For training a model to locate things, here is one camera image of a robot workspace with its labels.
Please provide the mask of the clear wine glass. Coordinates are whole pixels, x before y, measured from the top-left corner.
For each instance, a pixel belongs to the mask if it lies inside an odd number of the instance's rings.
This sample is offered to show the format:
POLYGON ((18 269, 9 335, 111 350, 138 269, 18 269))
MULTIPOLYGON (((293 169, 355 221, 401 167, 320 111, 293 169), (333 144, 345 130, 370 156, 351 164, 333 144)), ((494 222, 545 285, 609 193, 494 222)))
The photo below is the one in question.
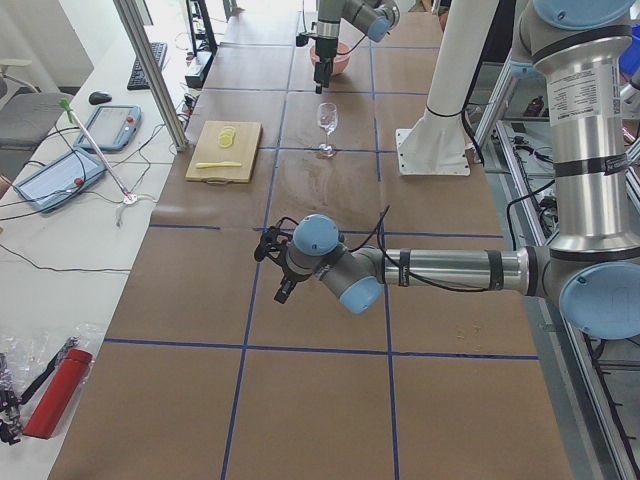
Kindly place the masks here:
POLYGON ((316 111, 316 122, 325 134, 325 141, 319 145, 319 149, 325 157, 331 158, 336 151, 335 147, 329 143, 329 136, 338 126, 337 106, 329 102, 321 103, 316 111))

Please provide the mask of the pink bowl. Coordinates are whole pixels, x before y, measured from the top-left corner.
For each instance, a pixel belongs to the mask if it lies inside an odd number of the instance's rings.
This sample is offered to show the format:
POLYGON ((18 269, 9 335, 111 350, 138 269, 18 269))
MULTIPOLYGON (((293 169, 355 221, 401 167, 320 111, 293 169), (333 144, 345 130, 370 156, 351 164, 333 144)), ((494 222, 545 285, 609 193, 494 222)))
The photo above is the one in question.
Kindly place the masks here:
MULTIPOLYGON (((309 56, 313 66, 319 62, 319 56, 316 53, 315 45, 309 49, 309 56)), ((350 47, 344 42, 338 42, 337 55, 333 60, 333 68, 331 76, 337 76, 344 72, 350 60, 350 47)))

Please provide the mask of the lemon slice three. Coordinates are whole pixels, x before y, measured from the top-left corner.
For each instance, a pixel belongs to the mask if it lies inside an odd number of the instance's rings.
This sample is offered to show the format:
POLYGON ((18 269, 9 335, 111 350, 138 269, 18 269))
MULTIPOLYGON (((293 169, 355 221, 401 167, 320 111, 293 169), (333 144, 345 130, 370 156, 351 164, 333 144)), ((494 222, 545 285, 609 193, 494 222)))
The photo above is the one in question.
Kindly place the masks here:
POLYGON ((218 142, 220 145, 232 145, 234 142, 234 138, 235 138, 234 133, 222 132, 218 136, 218 142))

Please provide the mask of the lemon slice four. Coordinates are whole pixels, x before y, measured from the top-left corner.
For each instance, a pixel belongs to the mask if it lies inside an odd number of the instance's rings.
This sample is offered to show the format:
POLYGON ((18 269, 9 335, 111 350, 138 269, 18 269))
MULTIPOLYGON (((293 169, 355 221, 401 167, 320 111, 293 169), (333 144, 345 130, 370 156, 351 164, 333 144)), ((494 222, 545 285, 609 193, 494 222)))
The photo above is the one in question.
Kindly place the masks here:
POLYGON ((234 138, 222 138, 218 139, 218 146, 222 149, 231 148, 234 145, 234 138))

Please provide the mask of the bamboo cutting board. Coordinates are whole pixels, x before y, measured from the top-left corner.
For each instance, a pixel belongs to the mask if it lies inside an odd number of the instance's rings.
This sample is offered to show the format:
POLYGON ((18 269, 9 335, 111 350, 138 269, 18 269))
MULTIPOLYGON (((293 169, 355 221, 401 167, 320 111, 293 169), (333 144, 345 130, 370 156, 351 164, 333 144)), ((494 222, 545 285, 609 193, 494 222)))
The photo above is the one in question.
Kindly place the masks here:
POLYGON ((248 183, 262 133, 259 122, 206 121, 196 143, 185 179, 206 183, 248 183), (218 146, 218 136, 226 126, 236 129, 234 145, 228 149, 218 146), (197 162, 241 162, 241 168, 196 169, 197 162))

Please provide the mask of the yellow plastic knife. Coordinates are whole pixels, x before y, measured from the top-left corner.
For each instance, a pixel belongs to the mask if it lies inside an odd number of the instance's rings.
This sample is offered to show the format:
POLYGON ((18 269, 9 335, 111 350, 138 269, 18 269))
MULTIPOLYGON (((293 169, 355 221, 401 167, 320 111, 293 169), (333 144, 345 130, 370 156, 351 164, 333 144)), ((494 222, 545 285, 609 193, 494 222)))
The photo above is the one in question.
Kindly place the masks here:
POLYGON ((197 162, 195 164, 196 169, 209 169, 209 168, 241 168, 243 164, 241 162, 234 161, 221 161, 221 162, 197 162))

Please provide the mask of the far blue teach pendant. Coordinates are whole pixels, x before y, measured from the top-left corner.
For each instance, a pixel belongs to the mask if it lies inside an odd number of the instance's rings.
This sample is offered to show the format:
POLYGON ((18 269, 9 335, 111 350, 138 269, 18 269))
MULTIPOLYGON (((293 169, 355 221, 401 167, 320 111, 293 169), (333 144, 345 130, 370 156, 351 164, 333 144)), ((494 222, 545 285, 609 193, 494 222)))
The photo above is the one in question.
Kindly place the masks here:
POLYGON ((138 105, 99 105, 84 123, 103 152, 123 150, 137 133, 142 120, 138 105))

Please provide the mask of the blue teach pendant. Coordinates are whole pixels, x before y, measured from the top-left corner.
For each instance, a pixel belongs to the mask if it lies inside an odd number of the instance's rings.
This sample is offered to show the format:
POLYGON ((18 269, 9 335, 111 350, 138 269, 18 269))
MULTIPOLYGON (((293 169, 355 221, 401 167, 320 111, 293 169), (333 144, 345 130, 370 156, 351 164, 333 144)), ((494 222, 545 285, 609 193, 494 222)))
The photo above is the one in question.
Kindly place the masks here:
POLYGON ((137 133, 142 120, 138 105, 99 105, 84 123, 103 152, 123 150, 137 133))
POLYGON ((105 172, 101 160, 81 148, 74 148, 19 181, 14 190, 35 211, 46 213, 92 186, 105 172))

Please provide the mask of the red cylinder bottle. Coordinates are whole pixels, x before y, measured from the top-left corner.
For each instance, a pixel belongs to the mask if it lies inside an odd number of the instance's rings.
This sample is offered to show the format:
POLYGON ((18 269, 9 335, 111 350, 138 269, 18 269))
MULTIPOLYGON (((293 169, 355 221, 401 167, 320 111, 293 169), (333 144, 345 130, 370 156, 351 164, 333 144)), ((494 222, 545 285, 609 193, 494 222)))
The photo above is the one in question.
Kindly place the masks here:
POLYGON ((93 355, 85 350, 70 349, 35 408, 23 435, 50 439, 74 392, 89 370, 93 355))

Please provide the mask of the black computer mouse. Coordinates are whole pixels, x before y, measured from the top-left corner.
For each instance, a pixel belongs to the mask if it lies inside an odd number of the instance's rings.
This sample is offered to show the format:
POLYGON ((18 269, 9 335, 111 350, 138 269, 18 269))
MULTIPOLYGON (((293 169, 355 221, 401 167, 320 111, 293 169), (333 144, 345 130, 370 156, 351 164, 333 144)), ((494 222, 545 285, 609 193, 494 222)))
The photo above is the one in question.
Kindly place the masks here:
POLYGON ((102 105, 111 102, 112 96, 104 91, 94 91, 89 95, 88 101, 90 105, 102 105))

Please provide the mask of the near blue teach pendant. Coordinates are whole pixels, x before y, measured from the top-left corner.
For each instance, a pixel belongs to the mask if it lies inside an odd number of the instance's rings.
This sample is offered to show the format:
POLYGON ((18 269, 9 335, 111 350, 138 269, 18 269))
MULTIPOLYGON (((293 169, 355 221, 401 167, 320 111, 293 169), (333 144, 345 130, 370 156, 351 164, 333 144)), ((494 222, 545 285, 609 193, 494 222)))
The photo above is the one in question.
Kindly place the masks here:
POLYGON ((105 172, 101 160, 81 148, 74 148, 19 181, 14 190, 35 211, 46 213, 92 186, 105 172))

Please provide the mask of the metal rod green tip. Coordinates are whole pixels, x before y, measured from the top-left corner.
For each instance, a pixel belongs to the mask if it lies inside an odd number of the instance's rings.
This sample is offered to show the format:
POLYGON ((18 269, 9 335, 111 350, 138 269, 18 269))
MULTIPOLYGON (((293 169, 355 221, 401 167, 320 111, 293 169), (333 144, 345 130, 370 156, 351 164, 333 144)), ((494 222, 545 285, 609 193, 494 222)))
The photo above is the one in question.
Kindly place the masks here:
POLYGON ((126 205, 135 204, 138 201, 138 197, 129 188, 127 188, 125 186, 125 184, 123 183, 122 179, 113 170, 111 164, 106 159, 104 153, 102 152, 102 150, 100 149, 100 147, 98 146, 98 144, 96 143, 94 138, 91 136, 91 134, 90 134, 89 130, 87 129, 87 127, 81 122, 80 118, 76 115, 76 113, 71 108, 71 105, 70 105, 69 101, 67 99, 65 99, 65 98, 62 98, 59 101, 59 105, 66 112, 69 121, 71 123, 75 124, 79 128, 79 130, 81 131, 83 136, 88 140, 90 146, 94 150, 94 153, 99 157, 99 159, 102 161, 102 163, 104 164, 104 166, 108 170, 108 172, 111 175, 111 177, 114 179, 114 181, 118 185, 119 189, 121 190, 122 194, 124 195, 123 203, 126 204, 126 205))

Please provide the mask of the grey office chair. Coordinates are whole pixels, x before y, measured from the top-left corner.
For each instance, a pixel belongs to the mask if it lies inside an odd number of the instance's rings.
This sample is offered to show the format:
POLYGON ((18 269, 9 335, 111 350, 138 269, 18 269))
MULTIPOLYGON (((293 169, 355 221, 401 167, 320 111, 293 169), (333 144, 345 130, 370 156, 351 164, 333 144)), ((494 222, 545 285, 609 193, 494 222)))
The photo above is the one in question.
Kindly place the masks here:
POLYGON ((59 102, 71 101, 67 93, 42 93, 27 81, 7 73, 10 67, 26 67, 30 60, 1 60, 1 96, 8 92, 8 80, 26 87, 28 93, 17 93, 1 108, 1 159, 24 160, 35 151, 62 115, 59 102))

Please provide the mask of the white column mount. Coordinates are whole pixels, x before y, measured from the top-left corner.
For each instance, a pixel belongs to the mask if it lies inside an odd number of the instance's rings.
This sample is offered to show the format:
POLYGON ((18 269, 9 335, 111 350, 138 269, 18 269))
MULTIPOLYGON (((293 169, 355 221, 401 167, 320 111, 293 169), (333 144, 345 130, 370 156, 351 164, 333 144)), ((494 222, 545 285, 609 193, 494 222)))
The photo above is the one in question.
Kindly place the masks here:
POLYGON ((465 100, 498 5, 498 0, 451 3, 424 114, 412 128, 396 131, 401 175, 470 174, 465 100))

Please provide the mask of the aluminium frame post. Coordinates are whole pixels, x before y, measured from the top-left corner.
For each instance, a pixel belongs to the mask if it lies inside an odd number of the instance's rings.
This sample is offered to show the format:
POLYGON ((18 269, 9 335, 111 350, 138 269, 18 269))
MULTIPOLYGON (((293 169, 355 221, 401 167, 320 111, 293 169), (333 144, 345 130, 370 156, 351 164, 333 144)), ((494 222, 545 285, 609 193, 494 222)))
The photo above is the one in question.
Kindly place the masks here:
POLYGON ((142 70, 150 86, 156 107, 178 152, 185 151, 188 140, 185 136, 161 69, 152 53, 142 17, 133 0, 114 0, 116 11, 127 33, 131 46, 141 63, 142 70))

